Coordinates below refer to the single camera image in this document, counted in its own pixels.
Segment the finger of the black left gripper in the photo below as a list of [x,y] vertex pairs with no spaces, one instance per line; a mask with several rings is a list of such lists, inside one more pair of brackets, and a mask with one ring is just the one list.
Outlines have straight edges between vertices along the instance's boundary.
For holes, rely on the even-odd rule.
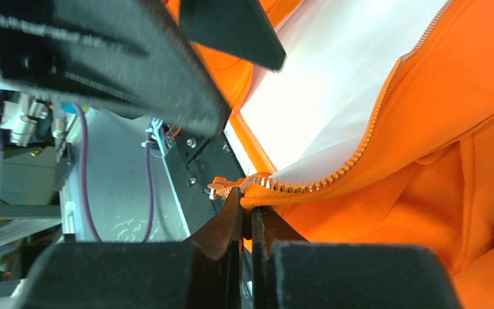
[[283,67],[286,51],[259,1],[182,1],[179,27],[192,42],[269,70]]

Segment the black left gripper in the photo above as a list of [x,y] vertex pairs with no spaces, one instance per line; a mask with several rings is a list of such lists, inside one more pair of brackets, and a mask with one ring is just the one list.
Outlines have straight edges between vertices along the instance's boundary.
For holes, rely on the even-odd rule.
[[207,138],[230,115],[162,1],[0,1],[0,82]]

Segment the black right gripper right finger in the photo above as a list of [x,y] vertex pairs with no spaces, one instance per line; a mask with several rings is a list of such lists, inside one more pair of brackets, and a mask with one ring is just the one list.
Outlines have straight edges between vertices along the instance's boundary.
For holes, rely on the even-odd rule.
[[253,307],[278,308],[272,246],[277,241],[305,241],[272,207],[257,207],[251,213],[253,259]]

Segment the orange zip jacket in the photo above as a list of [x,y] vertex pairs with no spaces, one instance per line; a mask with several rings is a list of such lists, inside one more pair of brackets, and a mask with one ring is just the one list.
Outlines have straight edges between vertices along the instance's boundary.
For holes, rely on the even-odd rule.
[[279,72],[190,41],[232,113],[278,308],[494,308],[494,1],[259,1]]

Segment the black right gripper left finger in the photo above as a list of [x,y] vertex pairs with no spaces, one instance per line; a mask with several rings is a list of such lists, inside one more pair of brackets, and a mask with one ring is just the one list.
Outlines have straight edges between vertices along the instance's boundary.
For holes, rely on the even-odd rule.
[[194,248],[187,308],[240,308],[242,284],[242,194],[233,189],[223,208],[187,239]]

